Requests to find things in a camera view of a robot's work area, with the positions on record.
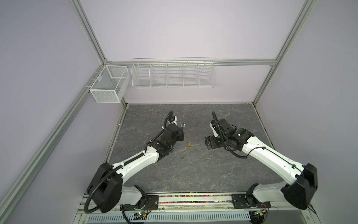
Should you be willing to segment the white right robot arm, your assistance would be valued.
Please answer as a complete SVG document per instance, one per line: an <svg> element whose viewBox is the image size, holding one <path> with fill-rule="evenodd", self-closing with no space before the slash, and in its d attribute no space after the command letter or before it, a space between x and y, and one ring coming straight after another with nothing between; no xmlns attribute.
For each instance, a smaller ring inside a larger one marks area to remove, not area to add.
<svg viewBox="0 0 358 224"><path fill-rule="evenodd" d="M275 151L245 128L233 128L225 119L214 118L210 123L213 135L206 137L208 149L224 148L235 157L253 157L282 178L282 182L253 184L245 194L247 206L257 207L266 202L287 202L300 210L308 209L318 189L318 170L303 165Z"/></svg>

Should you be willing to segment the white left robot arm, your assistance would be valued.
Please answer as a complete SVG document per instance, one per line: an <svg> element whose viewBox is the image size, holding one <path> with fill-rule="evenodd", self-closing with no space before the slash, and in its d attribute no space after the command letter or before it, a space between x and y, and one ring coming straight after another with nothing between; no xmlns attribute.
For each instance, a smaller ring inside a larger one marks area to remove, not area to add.
<svg viewBox="0 0 358 224"><path fill-rule="evenodd" d="M88 198L84 212L91 214L100 210L107 213L118 204L130 205L135 210L145 208L147 194L137 185L123 185L139 171L169 155L176 142L183 140L183 127L173 123L163 129L159 140L149 142L145 150L131 158L112 165L101 164L86 190Z"/></svg>

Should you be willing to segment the small white mesh basket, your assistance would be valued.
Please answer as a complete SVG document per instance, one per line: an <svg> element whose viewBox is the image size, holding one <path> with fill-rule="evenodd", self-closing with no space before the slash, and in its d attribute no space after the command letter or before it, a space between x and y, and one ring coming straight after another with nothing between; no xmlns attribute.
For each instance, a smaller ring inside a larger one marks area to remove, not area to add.
<svg viewBox="0 0 358 224"><path fill-rule="evenodd" d="M129 81L127 66L105 65L90 92L97 103L121 103Z"/></svg>

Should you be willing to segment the aluminium horizontal back bar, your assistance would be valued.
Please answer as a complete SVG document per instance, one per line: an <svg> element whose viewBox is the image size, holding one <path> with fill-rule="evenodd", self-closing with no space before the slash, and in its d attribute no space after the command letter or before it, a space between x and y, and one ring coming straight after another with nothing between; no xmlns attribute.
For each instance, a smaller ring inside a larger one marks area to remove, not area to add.
<svg viewBox="0 0 358 224"><path fill-rule="evenodd" d="M107 62L106 65L132 67L134 64L207 64L214 66L274 66L276 59L214 59L214 58L137 58L130 61Z"/></svg>

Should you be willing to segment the aluminium left side bar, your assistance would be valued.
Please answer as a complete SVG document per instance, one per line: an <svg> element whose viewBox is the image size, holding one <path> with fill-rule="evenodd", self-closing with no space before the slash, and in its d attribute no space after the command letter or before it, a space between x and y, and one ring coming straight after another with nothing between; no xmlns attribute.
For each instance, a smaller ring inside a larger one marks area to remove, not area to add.
<svg viewBox="0 0 358 224"><path fill-rule="evenodd" d="M4 224L11 217L12 213L16 209L17 205L26 194L27 190L38 176L39 172L43 168L51 156L54 149L70 127L71 123L82 109L87 98L90 94L90 88L95 83L96 78L100 75L102 70L105 68L104 65L99 66L93 76L87 82L85 87L81 90L80 94L76 97L74 102L61 117L59 122L56 124L54 129L45 139L44 143L37 150L29 164L22 171L20 176L17 178L15 183L12 185L10 190L1 200L1 223Z"/></svg>

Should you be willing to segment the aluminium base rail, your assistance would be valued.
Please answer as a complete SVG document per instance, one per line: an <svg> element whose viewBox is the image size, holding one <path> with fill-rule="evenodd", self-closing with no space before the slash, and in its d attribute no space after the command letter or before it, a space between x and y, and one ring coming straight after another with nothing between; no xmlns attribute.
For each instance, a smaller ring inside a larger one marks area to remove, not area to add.
<svg viewBox="0 0 358 224"><path fill-rule="evenodd" d="M107 213L84 212L85 195L74 224L319 224L312 206L306 210L286 202L249 207L243 192L149 193L145 207L117 205Z"/></svg>

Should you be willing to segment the aluminium frame corner post right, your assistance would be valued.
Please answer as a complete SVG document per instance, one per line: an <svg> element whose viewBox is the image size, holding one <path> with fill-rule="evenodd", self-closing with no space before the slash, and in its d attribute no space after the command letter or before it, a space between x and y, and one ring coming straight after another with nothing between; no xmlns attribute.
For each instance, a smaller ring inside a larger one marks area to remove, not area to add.
<svg viewBox="0 0 358 224"><path fill-rule="evenodd" d="M298 34L300 33L301 29L306 23L306 20L310 16L312 10L316 6L317 1L315 0L305 0L303 3L303 6L301 10L298 13L298 16L296 17L293 26L285 39L285 42L283 43L277 57L276 62L274 65L271 65L271 68L264 79L264 82L262 83L257 95L254 98L253 106L257 107L261 98L263 97L267 87L269 86L271 80L273 79L274 75L278 71L280 65L284 61L284 58L286 57L287 53L289 52L290 48L292 47L295 39L297 38Z"/></svg>

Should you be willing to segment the aluminium frame corner post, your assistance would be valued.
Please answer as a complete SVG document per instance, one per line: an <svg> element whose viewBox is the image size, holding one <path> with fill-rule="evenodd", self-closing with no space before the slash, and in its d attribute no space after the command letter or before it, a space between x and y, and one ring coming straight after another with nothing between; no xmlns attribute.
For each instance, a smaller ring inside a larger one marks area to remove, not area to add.
<svg viewBox="0 0 358 224"><path fill-rule="evenodd" d="M303 3L303 6L301 10L298 13L298 16L296 17L293 26L285 39L285 42L283 43L277 57L276 62L274 65L271 65L271 68L264 79L264 82L262 83L257 95L254 98L253 106L257 107L261 98L263 97L267 87L269 86L271 80L273 79L274 75L278 71L280 65L284 61L284 58L286 57L287 53L289 52L290 48L292 47L295 39L297 38L298 34L300 33L301 29L306 23L306 20L310 16L312 10L316 6L317 1L315 0L305 0Z"/></svg>
<svg viewBox="0 0 358 224"><path fill-rule="evenodd" d="M99 41L97 40L97 37L89 23L89 20L86 16L86 13L84 11L84 8L81 4L80 1L68 1L68 3L70 4L90 46L92 47L97 59L100 62L100 66L97 69L97 71L95 72L93 78L90 79L89 84L87 86L89 92L90 92L90 87L92 86L92 84L94 83L95 79L97 78L98 74L100 73L101 69L107 64L107 62L109 62L107 60L107 58L104 55L104 52L102 50L102 48L100 47ZM127 107L127 103L124 100L124 97L122 99L122 102L120 103L123 108Z"/></svg>

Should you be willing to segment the aluminium frame corner post left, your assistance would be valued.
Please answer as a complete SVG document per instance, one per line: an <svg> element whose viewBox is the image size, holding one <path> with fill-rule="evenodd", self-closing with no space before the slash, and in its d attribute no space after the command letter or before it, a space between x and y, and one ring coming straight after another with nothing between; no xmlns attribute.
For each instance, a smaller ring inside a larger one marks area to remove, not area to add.
<svg viewBox="0 0 358 224"><path fill-rule="evenodd" d="M92 47L97 59L100 62L100 66L97 69L97 71L95 72L93 78L90 79L89 84L87 86L89 92L90 92L90 87L92 86L92 84L94 83L95 79L97 78L98 74L100 73L101 69L107 64L107 62L109 62L107 60L107 58L104 55L104 52L102 50L102 48L100 47L99 41L97 40L97 37L89 23L89 20L86 16L86 13L84 11L84 8L81 4L80 1L68 1L68 3L70 4L90 46ZM122 102L120 103L123 108L127 107L127 103L124 100L124 97L122 99Z"/></svg>

